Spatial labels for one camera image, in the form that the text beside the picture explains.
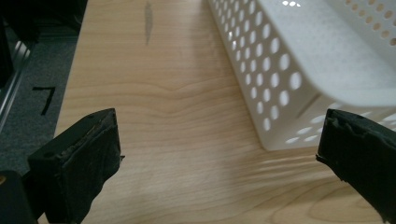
perforated basket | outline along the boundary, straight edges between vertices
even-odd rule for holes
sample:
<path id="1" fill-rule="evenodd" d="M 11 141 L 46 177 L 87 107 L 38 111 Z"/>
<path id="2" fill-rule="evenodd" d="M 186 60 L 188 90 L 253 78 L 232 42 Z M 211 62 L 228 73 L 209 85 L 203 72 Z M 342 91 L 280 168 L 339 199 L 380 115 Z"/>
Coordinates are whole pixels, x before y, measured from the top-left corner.
<path id="1" fill-rule="evenodd" d="M 209 0 L 262 145 L 317 146 L 327 108 L 396 131 L 393 0 Z"/>

wood grain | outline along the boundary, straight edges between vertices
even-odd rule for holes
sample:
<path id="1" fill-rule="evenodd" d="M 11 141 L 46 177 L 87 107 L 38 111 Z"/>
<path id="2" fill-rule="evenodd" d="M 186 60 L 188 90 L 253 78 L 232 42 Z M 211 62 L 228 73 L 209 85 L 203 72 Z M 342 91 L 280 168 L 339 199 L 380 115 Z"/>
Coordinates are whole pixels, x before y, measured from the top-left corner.
<path id="1" fill-rule="evenodd" d="M 316 148 L 261 147 L 206 1 L 89 2 L 57 133 L 108 107 L 126 158 L 84 223 L 381 223 Z"/>

basket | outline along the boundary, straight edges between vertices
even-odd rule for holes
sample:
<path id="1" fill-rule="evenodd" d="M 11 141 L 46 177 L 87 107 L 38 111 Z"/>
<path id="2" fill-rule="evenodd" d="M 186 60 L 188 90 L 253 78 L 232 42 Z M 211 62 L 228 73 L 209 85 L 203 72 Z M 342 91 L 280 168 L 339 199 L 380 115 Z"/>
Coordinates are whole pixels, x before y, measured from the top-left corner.
<path id="1" fill-rule="evenodd" d="M 396 131 L 393 0 L 209 0 L 262 146 L 318 145 L 327 108 Z"/>

wooden table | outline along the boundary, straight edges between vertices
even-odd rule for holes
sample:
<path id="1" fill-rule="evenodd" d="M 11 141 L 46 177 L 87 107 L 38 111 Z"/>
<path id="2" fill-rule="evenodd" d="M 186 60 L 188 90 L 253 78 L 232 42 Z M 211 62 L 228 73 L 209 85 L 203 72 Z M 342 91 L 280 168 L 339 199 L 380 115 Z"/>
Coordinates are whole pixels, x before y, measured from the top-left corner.
<path id="1" fill-rule="evenodd" d="M 126 158 L 84 223 L 381 223 L 316 148 L 261 147 L 206 0 L 89 2 L 57 133 L 109 107 Z"/>

white container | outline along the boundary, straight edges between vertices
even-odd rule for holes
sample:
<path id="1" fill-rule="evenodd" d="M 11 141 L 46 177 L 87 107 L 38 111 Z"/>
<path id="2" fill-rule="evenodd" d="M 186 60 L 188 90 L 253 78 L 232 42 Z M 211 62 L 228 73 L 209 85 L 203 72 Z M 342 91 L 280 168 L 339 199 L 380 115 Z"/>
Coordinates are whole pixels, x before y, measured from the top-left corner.
<path id="1" fill-rule="evenodd" d="M 317 146 L 327 108 L 396 131 L 394 0 L 209 0 L 262 145 Z"/>

